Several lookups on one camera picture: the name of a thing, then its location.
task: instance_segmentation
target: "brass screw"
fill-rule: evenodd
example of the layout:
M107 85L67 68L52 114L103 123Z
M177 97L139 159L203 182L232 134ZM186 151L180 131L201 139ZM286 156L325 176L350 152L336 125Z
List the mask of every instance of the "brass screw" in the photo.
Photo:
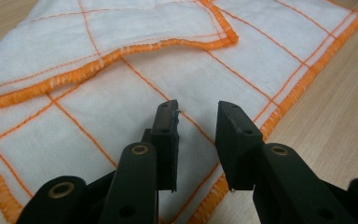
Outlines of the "brass screw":
M287 156L289 154L289 151L284 147L273 146L271 148L271 150L273 153L280 155L280 156Z
M134 155L143 155L149 151L147 146L139 145L131 149L131 153Z
M52 199L59 199L70 194L75 189L75 184L69 181L61 182L54 185L49 191L48 196Z

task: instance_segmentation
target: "checkered towel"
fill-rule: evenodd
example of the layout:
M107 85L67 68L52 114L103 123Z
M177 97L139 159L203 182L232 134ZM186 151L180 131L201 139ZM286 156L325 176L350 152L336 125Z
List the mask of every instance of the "checkered towel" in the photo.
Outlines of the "checkered towel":
M160 223L203 223L227 192L217 103L265 137L358 28L325 0L40 0L0 42L0 208L15 222L47 181L90 183L177 99L178 191Z

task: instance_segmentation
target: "orange hemmed edge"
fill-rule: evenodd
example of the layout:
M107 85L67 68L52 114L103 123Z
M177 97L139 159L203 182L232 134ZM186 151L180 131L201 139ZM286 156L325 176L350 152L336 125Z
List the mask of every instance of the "orange hemmed edge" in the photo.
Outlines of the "orange hemmed edge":
M226 19L219 11L219 9L212 3L208 2L207 0L201 0L201 3L212 11L217 21L219 22L220 26L223 28L223 31L225 32L227 37L209 43L202 43L199 41L192 41L192 40L185 40L185 39L168 39L168 40L161 40L158 43L154 43L154 44L133 45L128 47L123 47L121 49L116 49L113 52L103 56L101 59L98 59L91 63L87 63L76 70L65 72L55 77L50 77L28 88L24 88L18 91L13 91L10 93L0 95L0 108L9 105L19 104L33 97L42 95L46 92L50 92L53 89L67 83L80 82L86 80L90 76L92 76L93 73L102 70L107 65L122 58L124 55L153 51L153 50L161 49L163 47L177 46L177 45L211 50L211 49L220 49L222 47L228 47L230 45L236 44L238 42L239 37L234 32L230 24L226 21Z
M9 223L15 223L22 211L22 205L13 197L2 176L0 176L0 210Z
M297 84L290 91L290 93L280 103L278 108L269 116L269 119L262 125L260 131L263 133L264 141L267 140L272 130L276 127L281 118L295 104L295 102L302 95L304 90L310 85L310 83L315 79L319 72L321 72L324 66L327 65L327 63L334 56L334 54L345 44L347 39L354 33L356 29L358 29L358 16L345 29L345 31L343 31L339 35L339 37L327 48L324 55L310 67L308 72L297 82ZM205 223L211 215L212 211L223 200L227 192L228 184L225 179L225 175L222 174L187 223Z

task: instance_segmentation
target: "orange stitching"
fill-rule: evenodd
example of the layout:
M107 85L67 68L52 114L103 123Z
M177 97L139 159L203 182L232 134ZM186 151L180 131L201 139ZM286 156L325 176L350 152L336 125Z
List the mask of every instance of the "orange stitching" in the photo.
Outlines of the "orange stitching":
M8 163L8 161L5 159L4 156L0 153L0 159L5 164L5 166L8 168L8 170L13 174L14 178L16 178L17 182L19 182L22 189L32 198L34 195L33 193L22 183L21 179L19 178L19 175L14 171L13 167Z
M279 4L281 4L281 5L283 5L283 6L285 6L285 7L290 8L290 9L292 9L293 11L295 11L295 12L299 13L300 15L304 16L304 17L307 18L308 20L312 21L315 25L319 26L319 28L321 28L322 30L324 30L326 33L328 33L329 35L331 35L332 37L334 37L332 34L330 34L330 32L328 32L324 27L322 27L321 24L319 24L317 21L315 21L313 18L309 17L308 15L306 15L305 13L303 13L302 11L300 11L300 10L298 10L298 9L292 7L292 6L289 6L289 5L283 3L283 2L281 2L281 1L279 1L279 0L274 0L274 1L277 2L277 3L279 3Z
M223 33L218 33L218 34L212 34L212 35L192 35L192 36L176 36L175 38L202 38L202 37L209 37L209 36L214 36L214 35L221 35ZM141 43L141 42L144 42L144 41L148 41L148 40L154 40L154 39L160 39L158 37L155 37L155 38L148 38L148 39L145 39L145 40L140 40L140 41L136 41L136 42L133 42L132 44L136 44L136 43ZM107 49L107 50L104 50L102 51L102 53L106 53L110 50L112 50L113 48L111 49ZM77 63L77 62L80 62L82 60L85 60L85 59L88 59L92 56L95 56L95 55L98 55L98 53L93 53L87 57L84 57L84 58L80 58L80 59L76 59L75 61L72 61L72 62L69 62L69 63L63 63L63 64L60 64L60 65L57 65L57 66L54 66L54 67L50 67L46 70L43 70L41 72L38 72L38 73L35 73L33 75L30 75L28 77L23 77L23 78L20 78L20 79L16 79L16 80L12 80L12 81L9 81L9 82L6 82L6 83L2 83L0 84L0 88L3 87L3 86L6 86L6 85L9 85L9 84L13 84L13 83L17 83L17 82L21 82L21 81L24 81L24 80L27 80L27 79L30 79L30 78L33 78L33 77L37 77L37 76L40 76L42 75L43 73L46 73L46 72L49 72L53 69L56 69L56 68L59 68L59 67L63 67L63 66L66 66L66 65L69 65L71 63Z
M135 73L136 76L138 76L141 80L143 80L147 85L149 85L153 90L158 92L166 101L170 101L171 99L161 90L159 90L153 83L151 83L149 80L146 79L146 77L142 76L137 70L135 70L132 65L130 65L124 58L121 58L121 61L123 61L129 68L132 70L133 73Z
M196 189L193 191L193 193L190 195L190 197L188 197L187 201L183 204L183 206L181 207L181 209L179 210L179 212L176 214L175 217L173 217L172 221L170 223L174 223L176 221L177 218L179 218L179 216L183 213L183 211L185 211L185 209L188 207L188 205L190 204L191 200L193 200L193 198L196 196L197 192L199 191L199 189L202 187L202 185L212 176L212 174L214 173L214 171L217 169L217 167L219 166L219 163L217 163L214 168L211 170L210 173L208 173L203 179L202 181L197 185Z
M208 0L200 0L200 2L210 9L214 16L217 19L217 22L219 22L220 26L222 27L223 31L226 33L227 38L231 43L237 43L238 42L238 36L232 29L231 25L226 21L223 14L220 12L220 8L215 6L213 3L209 2Z
M129 68L130 70L132 70L133 73L135 73L136 76L138 76L141 80L143 80L148 86L150 86L153 90L155 90L156 92L158 92L166 101L170 101L170 98L164 93L162 92L159 88L157 88L153 83L151 83L149 80L147 80L146 77L142 76L141 73L139 73L134 67L132 67L132 65L130 65L125 59L121 59ZM190 121L194 126L196 126L196 128L200 131L200 133L206 138L208 139L209 142L211 142L214 145L214 141L212 140L212 138L210 136L208 136L208 134L206 134L205 131L202 130L202 128L196 123L196 121L194 121L193 119L191 119L185 112L181 113L188 121Z
M215 57L210 51L206 51L209 55L211 55L211 57L213 57L214 59L216 59L219 63L221 63L223 66L225 66L226 69L228 69L231 73L233 73L234 75L236 75L237 77L239 77L242 81L244 81L245 83L247 83L248 85L250 85L251 87L253 87L256 91L260 92L261 94L263 94L267 99L269 99L270 101L272 101L273 104L277 105L277 103L275 103L265 92L261 91L260 89L257 88L257 86L255 86L252 82L248 81L245 77L241 76L238 72L234 71L234 69L230 68L227 64L223 63L222 61L220 61L217 57Z
M81 9L81 13L83 14L83 18L84 18L84 23L86 25L86 30L87 30L87 33L89 34L89 40L91 41L91 44L92 46L94 47L94 49L97 51L98 55L101 56L101 52L98 51L97 47L95 46L95 42L94 42L94 38L92 38L92 35L91 35L91 32L90 32L90 29L89 29L89 23L87 22L87 17L86 17L86 13L84 11L84 8L83 6L81 5L81 1L80 0L77 0L79 6L80 6L80 9Z
M353 11L352 11L350 14L348 14L348 15L345 17L345 19L333 30L332 34L333 34L339 27L341 27L342 24L344 24L345 21L346 21L352 14L353 14ZM317 52L316 50L313 51L310 56L315 55L316 52ZM286 86L289 84L289 82L292 80L292 78L296 75L296 73L300 70L300 68L301 68L302 66L303 66L303 64L301 64L301 65L292 73L292 75L290 75L290 77L286 80L286 82L283 84L283 86L282 86L281 89L278 91L278 93L276 93L276 94L274 95L274 97L272 98L272 100L275 100L275 98L277 98L277 97L282 93L282 91L286 88ZM267 110L267 108L269 107L269 105L270 105L270 102L268 102L268 104L263 108L263 110L257 115L257 117L256 117L255 120L257 120L257 119L261 116L261 114L264 113L264 112Z
M202 8L202 9L208 14L209 18L210 18L211 21L212 21L212 24L213 24L213 26L214 26L214 29L216 30L216 32L217 32L218 35L219 35L219 39L222 39L222 36L220 36L219 29L217 28L216 24L214 23L214 19L212 18L210 11L207 10L205 7L201 7L201 6L198 4L198 2L199 2L199 1L193 1L193 3L194 3L197 7Z
M352 32L358 28L358 18L352 22L349 28L343 32L332 45L327 49L324 56L322 56L317 63L312 67L316 69L310 69L309 72L297 83L297 85L292 89L291 93L286 96L284 101L281 103L281 110L279 107L274 113L269 117L269 119L262 125L261 132L263 133L264 140L266 141L272 129L278 124L278 121L281 117L287 112L287 110L295 103L296 99L301 95L303 90L305 90L309 84L312 82L313 78L317 73L324 67L324 65L331 59L334 52L337 51L345 41L349 38ZM219 178L219 180L214 184L213 190L210 191L208 196L204 199L202 204L193 213L192 217L187 223L204 223L206 218L212 213L214 208L223 200L224 195L228 192L227 182L224 178L224 174Z
M155 9L160 5L165 5L165 4L179 4L179 3L188 3L188 2L194 2L193 0L191 1L174 1L174 2L165 2L165 3L161 3L161 4L156 4L154 7L152 7L151 9ZM90 12L100 12L100 11L120 11L120 10L126 10L126 9L137 9L137 10L141 10L140 8L101 8L101 9L93 9L93 10L89 10L89 11L84 11L85 13L90 13ZM82 12L70 12L70 13L62 13L62 14L57 14L57 15L51 15L51 16L47 16L47 17L41 17L39 19L33 20L33 21L29 21L29 22L35 22L35 21L41 21L41 20L45 20L45 19L49 19L49 18L56 18L56 17L61 17L61 16L69 16L69 15L76 15L76 14L82 14Z
M90 10L90 11L85 11L84 13L110 11L110 10L112 10L112 9L102 8L102 9L94 9L94 10ZM30 21L30 23L35 22L35 21L42 21L42 20L49 19L49 18L56 18L56 17L61 17L61 16L69 16L69 15L77 15L77 14L83 14L83 12L70 12L70 13L62 13L62 14L52 15L52 16L47 16L47 17L41 17L39 19Z
M106 151L101 147L101 145L97 142L97 140L89 133L87 132L81 125L80 123L71 115L69 114L69 112L67 110L65 110L58 102L57 100L54 100L51 95L49 93L46 93L46 95L48 96L48 98L51 100L51 102L53 104L55 104L65 115L66 117L68 117L68 119L70 119L76 126L77 128L80 129L80 131L82 133L84 133L90 140L91 142L103 153L103 155L110 161L110 163L112 163L112 165L114 167L117 167L117 164L113 161L112 158L110 158L110 156L106 153Z
M2 176L0 176L0 210L9 223L15 223L22 210L22 205L14 198Z
M57 66L54 66L54 67L50 67L50 68L48 68L48 69L46 69L46 70L43 70L43 71L41 71L41 72L35 73L35 74L33 74L33 75L30 75L29 77L23 77L23 78L20 78L20 79L16 79L16 80L12 80L12 81L9 81L9 82L6 82L6 83L2 83L2 84L0 84L0 87L6 86L6 85L9 85L9 84L13 84L13 83L16 83L16 82L21 82L21 81L30 79L30 78L32 78L32 77L40 76L40 75L42 75L43 73L49 72L49 71L54 70L54 69L56 69L56 68L66 66L66 65L69 65L69 64L71 64L71 63L77 63L77 62L79 62L79 61L88 59L88 58L90 58L90 57L92 57L92 56L95 56L95 55L97 55L97 53L91 54L91 55L89 55L89 56L87 56L87 57L84 57L84 58L81 58L81 59L76 59L75 61L72 61L72 62L69 62L69 63L63 63L63 64L60 64L60 65L57 65Z
M208 134L207 134L205 131L202 130L202 128L199 126L199 124L196 123L196 121L194 121L193 119L191 119L191 118L187 115L186 112L183 112L183 111L182 111L181 114L183 115L183 117L185 117L186 119L188 119L188 121L190 121L194 126L196 126L196 128L200 131L200 133L201 133L206 139L208 139L208 141L209 141L212 145L214 145L213 139L212 139L210 136L208 136Z
M61 96L57 97L56 100L61 99L62 97L66 96L67 94L71 93L72 91L76 90L77 88L80 87L81 84L83 84L84 82L81 82L79 84L77 84L75 87L73 87L71 90L66 91L65 93L63 93ZM40 114L42 114L43 112L45 112L46 110L48 110L49 107L51 107L53 105L53 102L50 102L48 105L46 105L45 107L41 108L39 111L37 111L34 115L28 117L27 119L23 120L22 122L20 122L18 125L8 129L7 131L3 132L0 134L0 139L5 137L6 135L13 133L14 131L18 130L20 127L22 127L24 124L26 124L28 121L35 119L37 117L39 117Z
M305 64L303 61L301 61L300 58L298 58L293 52L291 52L289 49L287 49L286 47L284 47L283 45L281 45L280 43L278 43L278 41L276 41L275 39L273 39L271 36L267 35L266 33L264 33L263 31L261 31L260 29L258 29L257 27L253 26L251 23L249 23L248 21L245 21L239 17L236 17L234 15L232 15L231 13L225 11L224 9L221 9L222 11L226 12L228 14L228 16L232 17L235 20L241 21L249 26L251 26L252 28L254 28L255 30L257 30L260 34L264 35L266 38L268 38L270 41L274 42L276 45L278 45L281 49L283 49L284 51L286 51L288 54L292 55L292 57L294 57L295 59L297 59L300 63L303 63L304 65L306 65L307 67L309 67L307 64Z
M203 224L207 221L213 210L223 200L228 192L228 184L225 174L220 175L206 197L199 204L197 210L193 213L186 223Z
M232 30L231 26L225 20L225 18L218 10L218 8L206 0L205 1L201 0L201 3L213 12L215 17L219 21L220 25L224 28L224 32L226 33L227 37L221 40L215 40L207 43L174 38L174 39L161 40L155 44L132 45L132 46L116 49L108 53L107 55L103 56L99 60L87 63L76 70L65 72L55 77L50 77L44 81L34 84L31 87L1 95L0 108L8 105L14 105L24 102L32 97L36 97L38 95L49 92L54 88L66 84L68 82L83 81L89 78L92 75L92 73L101 70L102 68L106 67L108 64L112 62L115 62L116 60L120 59L123 55L152 51L152 50L161 49L163 47L175 46L175 45L190 46L192 48L208 50L208 49L219 49L237 43L238 42L237 34Z

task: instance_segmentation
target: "wooden table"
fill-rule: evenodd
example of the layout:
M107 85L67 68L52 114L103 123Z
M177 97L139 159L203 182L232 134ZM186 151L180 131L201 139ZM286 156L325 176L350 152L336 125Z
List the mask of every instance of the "wooden table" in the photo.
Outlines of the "wooden table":
M0 39L35 0L0 0ZM358 0L336 0L358 9ZM321 179L346 188L358 177L358 31L284 116L268 142L294 148ZM209 223L258 223L252 193L229 193ZM5 223L0 212L0 223Z

